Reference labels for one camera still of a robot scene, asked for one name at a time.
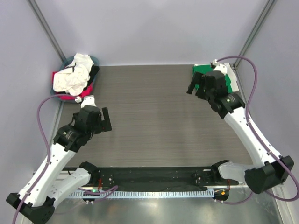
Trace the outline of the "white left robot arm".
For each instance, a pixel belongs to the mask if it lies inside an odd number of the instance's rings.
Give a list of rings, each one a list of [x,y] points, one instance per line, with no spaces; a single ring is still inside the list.
[[[48,148],[47,157],[31,180],[18,193],[10,193],[6,202],[16,209],[16,214],[22,214],[32,223],[47,223],[56,207],[70,193],[99,182],[99,169],[89,162],[83,162],[75,172],[60,183],[55,183],[65,165],[93,135],[111,130],[106,107],[82,107],[73,114],[71,123],[58,129],[53,144]]]

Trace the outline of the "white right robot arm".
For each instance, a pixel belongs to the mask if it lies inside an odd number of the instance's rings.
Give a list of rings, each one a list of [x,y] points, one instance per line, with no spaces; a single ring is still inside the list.
[[[206,100],[213,111],[234,130],[247,149],[252,165],[219,162],[211,172],[211,180],[222,184],[227,179],[243,182],[256,194],[260,194],[284,183],[288,177],[286,169],[292,169],[294,161],[283,157],[259,131],[252,118],[245,114],[245,103],[238,93],[229,93],[225,75],[219,70],[205,74],[195,72],[187,93]]]

